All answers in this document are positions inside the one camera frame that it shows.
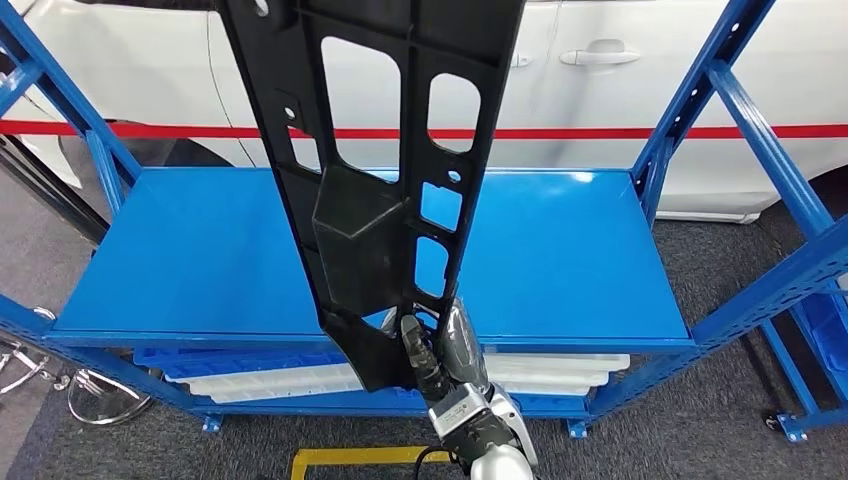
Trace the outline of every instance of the black cable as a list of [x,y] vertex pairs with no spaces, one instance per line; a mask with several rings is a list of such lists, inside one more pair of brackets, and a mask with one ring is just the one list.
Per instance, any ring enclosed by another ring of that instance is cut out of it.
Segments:
[[451,451],[447,448],[441,445],[427,447],[424,450],[421,450],[421,453],[418,454],[418,459],[415,460],[415,468],[412,470],[412,480],[418,480],[418,474],[421,471],[421,465],[424,463],[424,459],[427,458],[427,455],[436,452],[447,452],[450,456],[451,463],[456,463],[456,457],[454,457]]

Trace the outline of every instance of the shelf caster wheel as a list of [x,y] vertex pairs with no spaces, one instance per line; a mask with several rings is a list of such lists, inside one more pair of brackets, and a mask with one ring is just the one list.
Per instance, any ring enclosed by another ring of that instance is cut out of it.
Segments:
[[780,413],[775,411],[766,411],[762,414],[763,423],[772,432],[783,433],[783,425],[778,420]]

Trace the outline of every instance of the red tape line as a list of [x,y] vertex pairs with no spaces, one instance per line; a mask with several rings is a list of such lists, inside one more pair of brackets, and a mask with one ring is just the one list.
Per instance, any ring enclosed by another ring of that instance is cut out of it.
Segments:
[[[255,127],[198,127],[182,125],[143,125],[138,123],[110,123],[118,137],[134,138],[259,138]],[[652,128],[499,128],[498,140],[644,140]],[[310,138],[309,135],[289,129],[292,138]],[[848,124],[782,125],[774,127],[780,138],[848,138]],[[5,135],[75,135],[73,128],[64,122],[30,120],[0,120],[0,134]],[[394,140],[400,138],[396,128],[337,128],[339,140]],[[463,128],[434,128],[430,136],[438,140],[468,140],[474,130]],[[742,138],[736,127],[695,127],[687,138],[733,139]]]

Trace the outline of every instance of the rectangular cutout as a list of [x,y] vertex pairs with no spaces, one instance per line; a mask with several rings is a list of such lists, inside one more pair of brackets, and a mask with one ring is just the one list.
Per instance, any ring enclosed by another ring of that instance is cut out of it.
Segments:
[[441,244],[427,237],[418,237],[415,257],[415,285],[424,293],[441,298],[445,291],[445,269],[448,252]]
[[459,222],[459,210],[462,207],[462,195],[448,188],[424,183],[421,192],[421,217],[452,232]]
[[400,69],[387,54],[336,37],[321,41],[336,148],[348,165],[398,169],[399,138],[347,138],[356,129],[400,130]]
[[318,145],[314,138],[292,138],[294,158],[298,165],[316,173],[321,173],[321,163],[318,161]]
[[431,132],[430,141],[434,144],[454,153],[471,150],[479,114],[480,92],[470,81],[450,73],[440,73],[430,82],[427,130],[458,129],[463,137],[438,140]]

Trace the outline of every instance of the black car part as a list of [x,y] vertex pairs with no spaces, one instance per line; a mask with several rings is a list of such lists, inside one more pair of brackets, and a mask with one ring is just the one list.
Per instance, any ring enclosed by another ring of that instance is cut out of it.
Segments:
[[[448,315],[494,136],[523,0],[219,0],[322,329],[369,391],[415,387],[399,335],[362,317],[396,307]],[[401,74],[399,180],[339,155],[321,42],[337,37],[387,54]],[[448,73],[480,95],[467,152],[428,134],[430,83]],[[300,165],[289,127],[315,139],[320,172]],[[461,196],[456,228],[426,220],[428,183]],[[419,238],[447,252],[441,295],[415,282]]]

